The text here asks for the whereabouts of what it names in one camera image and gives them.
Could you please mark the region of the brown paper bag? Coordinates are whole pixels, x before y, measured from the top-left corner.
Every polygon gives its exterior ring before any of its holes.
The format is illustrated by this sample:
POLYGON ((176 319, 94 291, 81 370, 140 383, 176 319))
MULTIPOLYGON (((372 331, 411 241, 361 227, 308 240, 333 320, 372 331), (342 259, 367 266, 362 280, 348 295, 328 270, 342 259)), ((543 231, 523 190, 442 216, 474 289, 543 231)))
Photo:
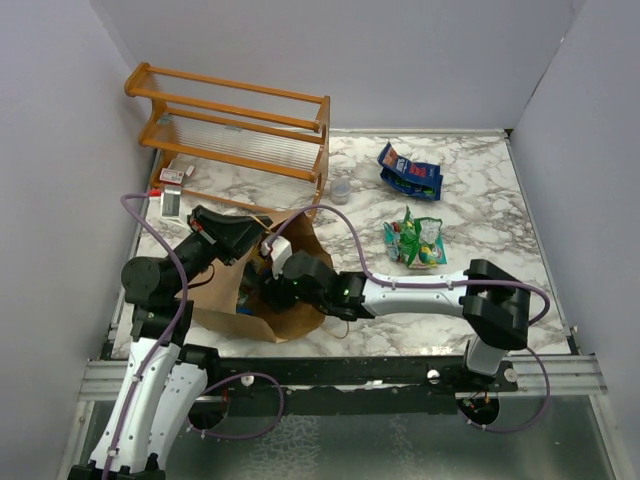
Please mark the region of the brown paper bag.
POLYGON ((249 278, 249 267, 264 273, 271 266, 259 255, 259 243, 266 237, 267 231, 260 229, 250 250, 232 266, 214 261, 213 279, 189 291, 188 298, 194 302, 193 326, 267 343, 300 339, 321 327, 327 315, 313 306, 299 302, 276 313, 260 298, 257 287, 243 285, 249 278))

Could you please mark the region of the blue red chips bag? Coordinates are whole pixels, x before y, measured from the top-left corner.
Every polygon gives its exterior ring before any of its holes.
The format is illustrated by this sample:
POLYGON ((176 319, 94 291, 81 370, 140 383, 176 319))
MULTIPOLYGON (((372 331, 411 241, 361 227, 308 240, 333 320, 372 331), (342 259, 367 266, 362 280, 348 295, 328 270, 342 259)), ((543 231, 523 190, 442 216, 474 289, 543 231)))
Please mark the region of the blue red chips bag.
POLYGON ((423 187, 439 188, 443 175, 440 167, 425 162, 415 162, 399 155, 388 142, 377 158, 378 164, 401 180, 423 187))

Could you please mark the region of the green snack packet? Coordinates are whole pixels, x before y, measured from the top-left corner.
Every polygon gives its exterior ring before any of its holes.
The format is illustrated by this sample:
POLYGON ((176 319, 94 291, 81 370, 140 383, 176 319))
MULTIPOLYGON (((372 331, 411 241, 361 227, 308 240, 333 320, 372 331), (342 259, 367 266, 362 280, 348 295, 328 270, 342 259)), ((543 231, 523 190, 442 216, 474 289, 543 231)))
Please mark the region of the green snack packet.
POLYGON ((412 269, 427 269, 447 263, 441 236, 442 220, 416 217, 409 207, 399 222, 398 251, 401 261, 412 269))

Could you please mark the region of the red white snack packets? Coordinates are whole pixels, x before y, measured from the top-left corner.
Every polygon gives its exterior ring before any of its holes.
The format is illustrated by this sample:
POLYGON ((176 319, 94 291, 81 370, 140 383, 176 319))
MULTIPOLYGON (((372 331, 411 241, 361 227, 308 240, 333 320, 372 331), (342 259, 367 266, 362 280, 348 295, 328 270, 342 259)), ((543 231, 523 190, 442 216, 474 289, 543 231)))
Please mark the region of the red white snack packets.
POLYGON ((383 227, 384 244, 392 261, 410 269, 430 269, 447 263, 439 222, 392 222, 383 227))

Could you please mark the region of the blue green chips bag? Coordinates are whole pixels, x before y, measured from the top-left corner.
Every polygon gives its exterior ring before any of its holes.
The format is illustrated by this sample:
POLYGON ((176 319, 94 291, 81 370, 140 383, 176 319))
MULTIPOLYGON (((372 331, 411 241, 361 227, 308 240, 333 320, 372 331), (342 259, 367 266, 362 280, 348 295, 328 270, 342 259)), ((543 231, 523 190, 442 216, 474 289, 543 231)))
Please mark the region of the blue green chips bag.
POLYGON ((444 179, 442 175, 438 176, 435 186, 410 183, 390 170, 382 170, 380 177, 384 183, 411 198, 428 201, 439 201, 441 199, 441 187, 444 179))

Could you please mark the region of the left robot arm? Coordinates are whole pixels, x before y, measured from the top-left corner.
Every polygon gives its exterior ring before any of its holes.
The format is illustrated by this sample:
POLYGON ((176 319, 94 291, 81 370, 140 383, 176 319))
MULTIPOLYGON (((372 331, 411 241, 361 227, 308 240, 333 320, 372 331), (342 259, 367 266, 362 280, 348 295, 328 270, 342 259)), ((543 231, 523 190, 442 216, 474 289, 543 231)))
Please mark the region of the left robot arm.
POLYGON ((226 216, 197 206, 189 235, 170 247, 157 232, 163 257, 136 256, 121 272, 133 304, 132 342, 109 421, 89 460, 71 479, 163 479, 166 463, 199 394, 214 392, 221 371, 215 353, 184 344, 194 302, 191 280, 216 261, 232 266, 259 242, 272 221, 264 215, 226 216))

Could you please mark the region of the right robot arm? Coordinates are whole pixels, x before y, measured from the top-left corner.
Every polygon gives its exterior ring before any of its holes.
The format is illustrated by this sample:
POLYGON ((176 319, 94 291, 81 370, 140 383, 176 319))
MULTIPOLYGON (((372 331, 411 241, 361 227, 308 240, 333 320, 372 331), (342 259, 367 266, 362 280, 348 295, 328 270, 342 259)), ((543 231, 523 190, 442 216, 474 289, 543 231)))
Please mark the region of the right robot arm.
POLYGON ((343 321, 405 313, 464 319, 475 336, 465 350, 459 378, 472 391, 491 384, 506 354, 523 350, 528 343, 530 292, 482 259, 449 275, 391 277, 338 273, 299 251, 284 261, 279 272, 265 274, 260 297, 276 313, 304 303, 343 321))

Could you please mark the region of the white red small card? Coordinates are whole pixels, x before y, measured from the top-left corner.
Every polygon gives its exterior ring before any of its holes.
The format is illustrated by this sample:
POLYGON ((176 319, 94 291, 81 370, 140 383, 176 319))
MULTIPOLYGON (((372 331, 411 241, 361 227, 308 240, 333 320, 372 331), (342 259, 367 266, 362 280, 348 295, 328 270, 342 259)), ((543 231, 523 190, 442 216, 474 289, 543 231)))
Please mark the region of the white red small card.
POLYGON ((195 172, 195 166, 189 163, 171 163, 160 170, 159 181, 163 184, 181 186, 195 172))

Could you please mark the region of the orange wooden shelf rack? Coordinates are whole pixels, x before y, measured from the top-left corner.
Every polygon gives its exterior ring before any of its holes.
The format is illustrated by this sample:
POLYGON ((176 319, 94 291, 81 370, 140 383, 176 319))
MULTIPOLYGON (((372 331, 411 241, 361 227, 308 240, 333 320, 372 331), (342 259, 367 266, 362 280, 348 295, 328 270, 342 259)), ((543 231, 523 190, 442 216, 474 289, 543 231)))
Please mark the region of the orange wooden shelf rack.
POLYGON ((192 167, 186 194, 254 211, 318 203, 329 176, 329 96, 140 63, 124 84, 151 113, 138 142, 159 155, 150 184, 192 167))

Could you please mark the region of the small clear plastic jar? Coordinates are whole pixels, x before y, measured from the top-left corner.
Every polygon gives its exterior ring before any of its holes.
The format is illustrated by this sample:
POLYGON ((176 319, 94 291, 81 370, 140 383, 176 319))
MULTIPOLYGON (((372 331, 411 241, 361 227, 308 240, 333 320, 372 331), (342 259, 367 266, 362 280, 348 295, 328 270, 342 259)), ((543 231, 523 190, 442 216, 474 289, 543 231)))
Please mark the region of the small clear plastic jar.
POLYGON ((348 178, 336 178, 330 184, 330 199, 336 205, 345 205, 349 202, 351 191, 351 182, 348 178))

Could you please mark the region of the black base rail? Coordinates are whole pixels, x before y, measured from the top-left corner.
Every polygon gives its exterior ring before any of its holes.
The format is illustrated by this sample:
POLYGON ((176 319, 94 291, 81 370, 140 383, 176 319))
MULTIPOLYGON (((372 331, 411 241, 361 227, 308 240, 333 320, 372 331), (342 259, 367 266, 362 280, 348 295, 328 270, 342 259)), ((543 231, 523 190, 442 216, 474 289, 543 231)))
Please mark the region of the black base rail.
POLYGON ((462 394, 516 389, 509 361, 486 376, 462 356, 224 358, 189 345, 164 379, 156 416, 211 428, 224 415, 449 415, 462 394))

